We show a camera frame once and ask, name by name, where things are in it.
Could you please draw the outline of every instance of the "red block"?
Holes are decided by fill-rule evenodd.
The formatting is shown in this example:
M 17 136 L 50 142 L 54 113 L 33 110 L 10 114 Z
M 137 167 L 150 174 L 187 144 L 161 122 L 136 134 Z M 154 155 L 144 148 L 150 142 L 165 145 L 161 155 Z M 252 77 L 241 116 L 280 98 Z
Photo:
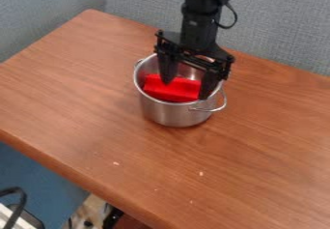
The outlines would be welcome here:
M 201 83 L 182 77 L 174 77 L 169 84 L 164 85 L 158 74 L 148 74 L 142 91 L 152 98 L 170 102 L 187 102 L 199 99 Z

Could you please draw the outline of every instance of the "metal pot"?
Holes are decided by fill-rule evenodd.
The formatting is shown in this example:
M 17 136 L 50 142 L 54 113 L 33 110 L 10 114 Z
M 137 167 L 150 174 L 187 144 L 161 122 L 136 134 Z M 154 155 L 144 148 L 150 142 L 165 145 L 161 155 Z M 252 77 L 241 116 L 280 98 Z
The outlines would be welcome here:
M 204 122 L 212 112 L 223 110 L 227 106 L 227 98 L 221 89 L 223 82 L 219 82 L 207 100 L 191 102 L 156 100 L 142 92 L 145 76 L 149 73 L 158 73 L 158 58 L 156 54 L 140 60 L 133 70 L 133 84 L 140 95 L 141 111 L 144 116 L 156 123 L 176 128 L 189 127 Z M 188 65 L 178 64 L 177 76 L 201 80 L 203 72 Z M 223 104 L 216 107 L 220 97 L 223 97 Z

